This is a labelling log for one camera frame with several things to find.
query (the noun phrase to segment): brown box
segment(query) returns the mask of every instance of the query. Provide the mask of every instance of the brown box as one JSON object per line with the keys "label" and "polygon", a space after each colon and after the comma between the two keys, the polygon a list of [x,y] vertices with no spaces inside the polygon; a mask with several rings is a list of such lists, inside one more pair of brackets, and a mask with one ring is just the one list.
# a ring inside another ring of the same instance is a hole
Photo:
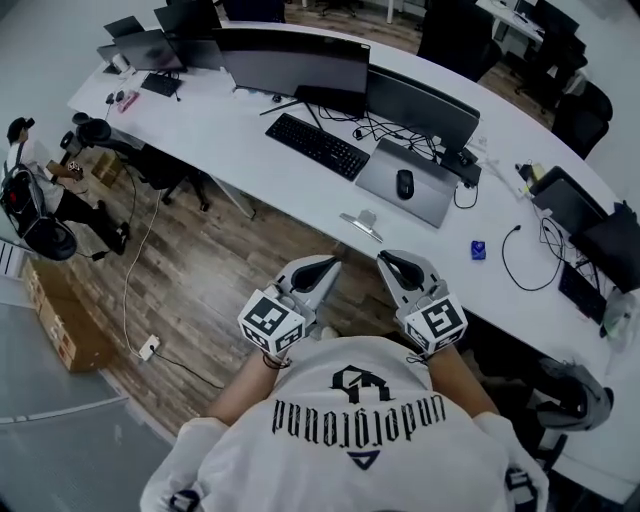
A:
{"label": "brown box", "polygon": [[111,188],[122,172],[122,162],[115,153],[102,153],[96,161],[91,174],[93,174],[105,187]]}
{"label": "brown box", "polygon": [[70,372],[104,368],[111,360],[113,346],[79,302],[45,298],[40,321]]}
{"label": "brown box", "polygon": [[22,270],[22,279],[37,312],[40,312],[46,297],[78,301],[55,263],[28,258]]}

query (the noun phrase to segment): hand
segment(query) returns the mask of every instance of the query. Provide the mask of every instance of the hand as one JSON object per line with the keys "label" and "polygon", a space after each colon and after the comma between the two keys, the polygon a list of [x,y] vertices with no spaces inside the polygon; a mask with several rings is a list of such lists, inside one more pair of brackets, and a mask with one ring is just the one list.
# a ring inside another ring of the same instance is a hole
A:
{"label": "hand", "polygon": [[76,162],[69,162],[67,169],[72,173],[75,181],[82,181],[84,179],[84,171]]}

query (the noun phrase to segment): small blue box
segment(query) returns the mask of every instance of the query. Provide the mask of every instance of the small blue box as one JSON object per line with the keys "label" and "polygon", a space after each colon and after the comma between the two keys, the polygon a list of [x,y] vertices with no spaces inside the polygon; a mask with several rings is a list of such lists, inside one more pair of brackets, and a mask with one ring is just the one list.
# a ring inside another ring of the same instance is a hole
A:
{"label": "small blue box", "polygon": [[478,242],[474,240],[471,242],[471,259],[472,260],[484,260],[487,257],[487,251],[484,246],[484,242]]}

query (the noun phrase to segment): black backpack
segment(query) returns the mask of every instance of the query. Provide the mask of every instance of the black backpack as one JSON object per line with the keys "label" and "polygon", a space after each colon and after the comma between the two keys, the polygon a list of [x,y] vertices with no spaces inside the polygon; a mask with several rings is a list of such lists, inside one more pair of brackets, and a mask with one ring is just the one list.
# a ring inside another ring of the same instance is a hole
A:
{"label": "black backpack", "polygon": [[36,253],[54,261],[73,256],[78,242],[73,232],[47,211],[44,194],[31,170],[20,163],[23,144],[18,148],[18,162],[9,169],[0,192],[0,205],[17,235]]}

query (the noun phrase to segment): black cap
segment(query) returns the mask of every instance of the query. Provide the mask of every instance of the black cap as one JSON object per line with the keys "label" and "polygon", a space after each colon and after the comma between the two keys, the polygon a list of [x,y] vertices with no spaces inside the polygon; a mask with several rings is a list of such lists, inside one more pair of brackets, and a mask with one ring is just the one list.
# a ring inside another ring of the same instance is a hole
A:
{"label": "black cap", "polygon": [[7,130],[7,139],[9,139],[9,144],[13,144],[20,137],[20,132],[22,129],[29,129],[35,123],[33,119],[25,119],[24,117],[19,117],[15,121],[13,121],[9,125],[9,129]]}

